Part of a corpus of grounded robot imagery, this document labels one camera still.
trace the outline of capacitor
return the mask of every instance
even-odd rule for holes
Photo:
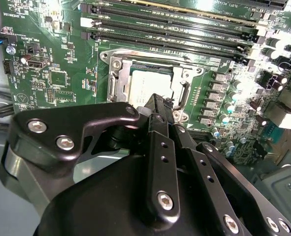
[[[218,129],[215,128],[215,127],[212,128],[211,132],[212,132],[212,135],[213,135],[214,137],[216,137],[216,138],[220,136],[220,133],[219,133]]]
[[[249,105],[257,112],[261,111],[261,106],[259,106],[259,104],[257,104],[255,101],[251,101],[249,103]]]
[[[233,151],[235,149],[235,146],[233,144],[232,141],[229,141],[227,144],[226,144],[226,147],[229,151]]]
[[[221,114],[220,115],[220,120],[223,124],[229,123],[229,117],[226,114]]]
[[[235,107],[230,102],[224,104],[224,108],[227,110],[228,113],[233,113]]]
[[[280,92],[280,91],[283,90],[283,86],[282,86],[281,84],[279,84],[279,83],[274,83],[274,84],[272,85],[272,87],[273,87],[275,90],[277,90],[278,92]]]
[[[239,80],[235,80],[233,86],[237,88],[237,90],[242,90],[244,88],[243,83]]]
[[[272,39],[269,42],[269,46],[276,48],[277,50],[284,50],[285,46],[286,46],[286,42],[277,38]]]
[[[270,48],[269,50],[267,50],[266,55],[267,55],[268,57],[270,57],[271,59],[275,60],[275,59],[277,59],[281,54],[280,54],[280,51],[276,51],[276,50],[273,50],[273,49]]]
[[[261,99],[259,100],[259,102],[258,102],[258,105],[259,105],[260,107],[262,107],[262,106],[264,105],[264,102],[265,102],[265,100],[264,100],[263,98],[261,98]]]
[[[21,57],[21,63],[24,65],[27,65],[27,62],[32,59],[32,56],[29,54],[26,54],[24,56]]]
[[[229,93],[229,97],[230,97],[234,102],[236,102],[236,101],[239,100],[240,95],[239,95],[238,93],[236,93],[236,92],[230,92],[230,93]]]
[[[246,138],[241,138],[239,141],[240,141],[241,144],[247,143],[247,139]]]
[[[285,78],[285,77],[282,76],[282,75],[279,75],[279,76],[277,77],[276,81],[278,81],[278,82],[280,82],[281,84],[284,85],[284,84],[286,84],[286,83],[288,82],[288,79]]]
[[[259,115],[256,116],[256,121],[258,121],[261,126],[265,126],[267,124],[267,121]]]
[[[232,152],[230,150],[228,150],[228,148],[224,149],[224,154],[226,157],[230,157],[232,155]]]

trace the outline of mounting hole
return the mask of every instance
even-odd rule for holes
[[[200,163],[202,164],[202,166],[206,166],[206,163],[203,160],[200,160]]]
[[[167,145],[166,143],[161,143],[161,146],[162,146],[163,148],[168,148],[168,145]]]
[[[161,160],[164,162],[164,163],[168,163],[169,160],[165,157],[165,156],[161,156]]]
[[[207,178],[211,183],[214,183],[214,179],[211,176],[207,176]]]
[[[135,114],[135,111],[132,107],[126,107],[127,112],[129,112],[131,115]]]
[[[165,119],[161,115],[156,115],[156,118],[162,123],[165,122]]]
[[[107,54],[107,53],[103,53],[103,54],[101,54],[101,58],[102,58],[102,59],[107,59],[107,58],[108,58],[108,54]]]

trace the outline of chip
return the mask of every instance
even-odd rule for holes
[[[236,107],[235,108],[235,112],[242,112],[243,111],[243,107]]]
[[[261,13],[259,13],[259,12],[253,12],[252,13],[252,17],[255,18],[255,19],[259,19],[261,17]]]
[[[249,127],[249,124],[242,124],[242,126],[240,127],[241,129],[247,129]]]
[[[256,67],[255,66],[251,66],[251,67],[249,67],[248,72],[254,73],[255,70],[256,70]]]
[[[270,21],[275,21],[277,19],[277,16],[276,15],[271,15],[270,17],[269,17],[269,20]]]
[[[263,91],[264,91],[263,89],[260,89],[260,88],[259,88],[259,89],[257,90],[256,94],[261,95],[261,94],[263,93]]]

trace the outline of silver screw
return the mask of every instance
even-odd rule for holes
[[[288,184],[286,185],[286,188],[287,188],[289,191],[291,191],[291,183],[288,183]]]
[[[15,55],[16,54],[16,49],[13,46],[7,46],[6,47],[6,52],[10,55]]]
[[[68,137],[60,137],[57,139],[57,146],[62,150],[69,151],[74,148],[74,142]]]
[[[115,61],[112,63],[112,67],[115,68],[116,70],[120,69],[120,67],[121,67],[121,62],[118,61],[118,60],[115,60]]]
[[[233,234],[238,234],[239,232],[238,225],[232,219],[232,217],[230,217],[229,215],[225,215],[224,221],[225,221],[226,226],[229,228],[229,230],[232,231]]]
[[[274,223],[274,221],[273,221],[271,218],[267,217],[267,222],[268,222],[270,228],[271,228],[274,232],[278,233],[278,232],[280,231],[280,230],[279,230],[279,227],[277,226],[277,224]]]
[[[40,134],[47,130],[47,126],[41,121],[33,120],[28,123],[28,129],[32,132]]]
[[[127,112],[129,112],[131,115],[135,114],[135,111],[132,107],[126,107]]]
[[[157,199],[164,210],[171,210],[173,208],[173,200],[166,193],[159,193]]]
[[[291,233],[291,229],[283,220],[279,220],[279,223],[286,232]]]
[[[205,144],[204,146],[209,152],[213,152],[213,149],[209,145]]]
[[[185,133],[185,132],[186,132],[185,128],[184,128],[184,127],[182,127],[182,126],[179,126],[179,127],[178,127],[178,129],[179,129],[179,130],[180,130],[180,132],[182,132],[182,133]]]

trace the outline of ram slot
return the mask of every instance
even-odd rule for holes
[[[227,58],[227,59],[233,59],[234,54],[232,53],[226,53],[226,52],[219,52],[219,51],[213,51],[209,49],[204,48],[195,48],[195,47],[188,47],[186,45],[179,45],[179,44],[173,44],[169,42],[163,42],[163,41],[156,41],[146,38],[139,38],[134,36],[127,36],[127,35],[120,35],[120,34],[112,34],[107,32],[81,32],[81,38],[90,40],[94,39],[97,41],[110,41],[115,43],[127,43],[129,46],[131,44],[135,46],[146,46],[146,47],[159,47],[164,48],[166,50],[177,50],[181,53],[193,53],[193,54],[199,54],[204,56],[212,56],[212,57],[219,57],[219,58]]]

